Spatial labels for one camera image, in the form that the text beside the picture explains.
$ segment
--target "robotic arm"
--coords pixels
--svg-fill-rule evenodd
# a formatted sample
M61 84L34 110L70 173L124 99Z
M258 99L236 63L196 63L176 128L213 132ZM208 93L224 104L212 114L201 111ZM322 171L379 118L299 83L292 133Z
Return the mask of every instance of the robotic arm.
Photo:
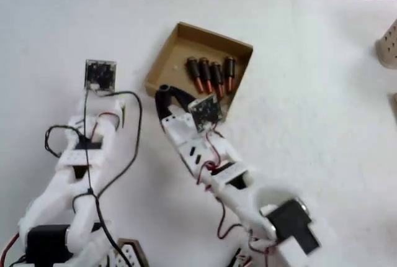
M19 222L26 264L18 266L94 266L110 250L104 229L96 223L96 200L87 194L87 169L90 169L92 190L97 194L123 168L114 164L112 154L125 105L117 96L101 98L93 91L89 92L89 99L86 137L90 166L87 167L81 135L66 129L68 144L56 164L54 177ZM81 134L83 107L84 100L68 122L68 126ZM74 217L70 224L53 223L57 216L72 208ZM117 241L114 224L111 221L105 224Z
M186 113L172 114L172 97ZM180 89L162 85L155 98L161 126L189 172L197 183L212 189L248 233L241 242L241 265L252 260L255 266L266 266L272 247L285 266L309 266L321 248L316 223L293 190L270 182L213 131L221 119L216 96L198 101Z

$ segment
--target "cardboard tray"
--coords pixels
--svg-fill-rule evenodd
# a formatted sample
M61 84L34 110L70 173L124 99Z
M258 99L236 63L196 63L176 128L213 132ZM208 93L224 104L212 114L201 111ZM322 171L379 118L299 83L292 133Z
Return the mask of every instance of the cardboard tray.
M236 59L234 90L221 100L222 112L226 117L252 52L252 45L180 22L171 32L146 77L146 92L154 97L160 85L167 84L178 87L196 98L204 98L208 94L199 94L197 91L187 73L186 60L191 56L197 59L206 57L210 62L223 64L227 56L232 56Z

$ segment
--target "white tablecloth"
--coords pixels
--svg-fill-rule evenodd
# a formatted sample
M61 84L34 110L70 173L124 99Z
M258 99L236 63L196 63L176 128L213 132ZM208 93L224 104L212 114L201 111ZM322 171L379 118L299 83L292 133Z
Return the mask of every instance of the white tablecloth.
M90 58L116 61L116 86L139 91L145 107L138 160L104 196L106 216L151 266L230 260L238 232L216 238L221 207L173 152L142 87L184 21L254 46L220 130L247 162L316 201L337 237L323 266L395 266L397 71L373 44L396 16L397 1L0 0L2 243L53 175L44 132L73 113Z

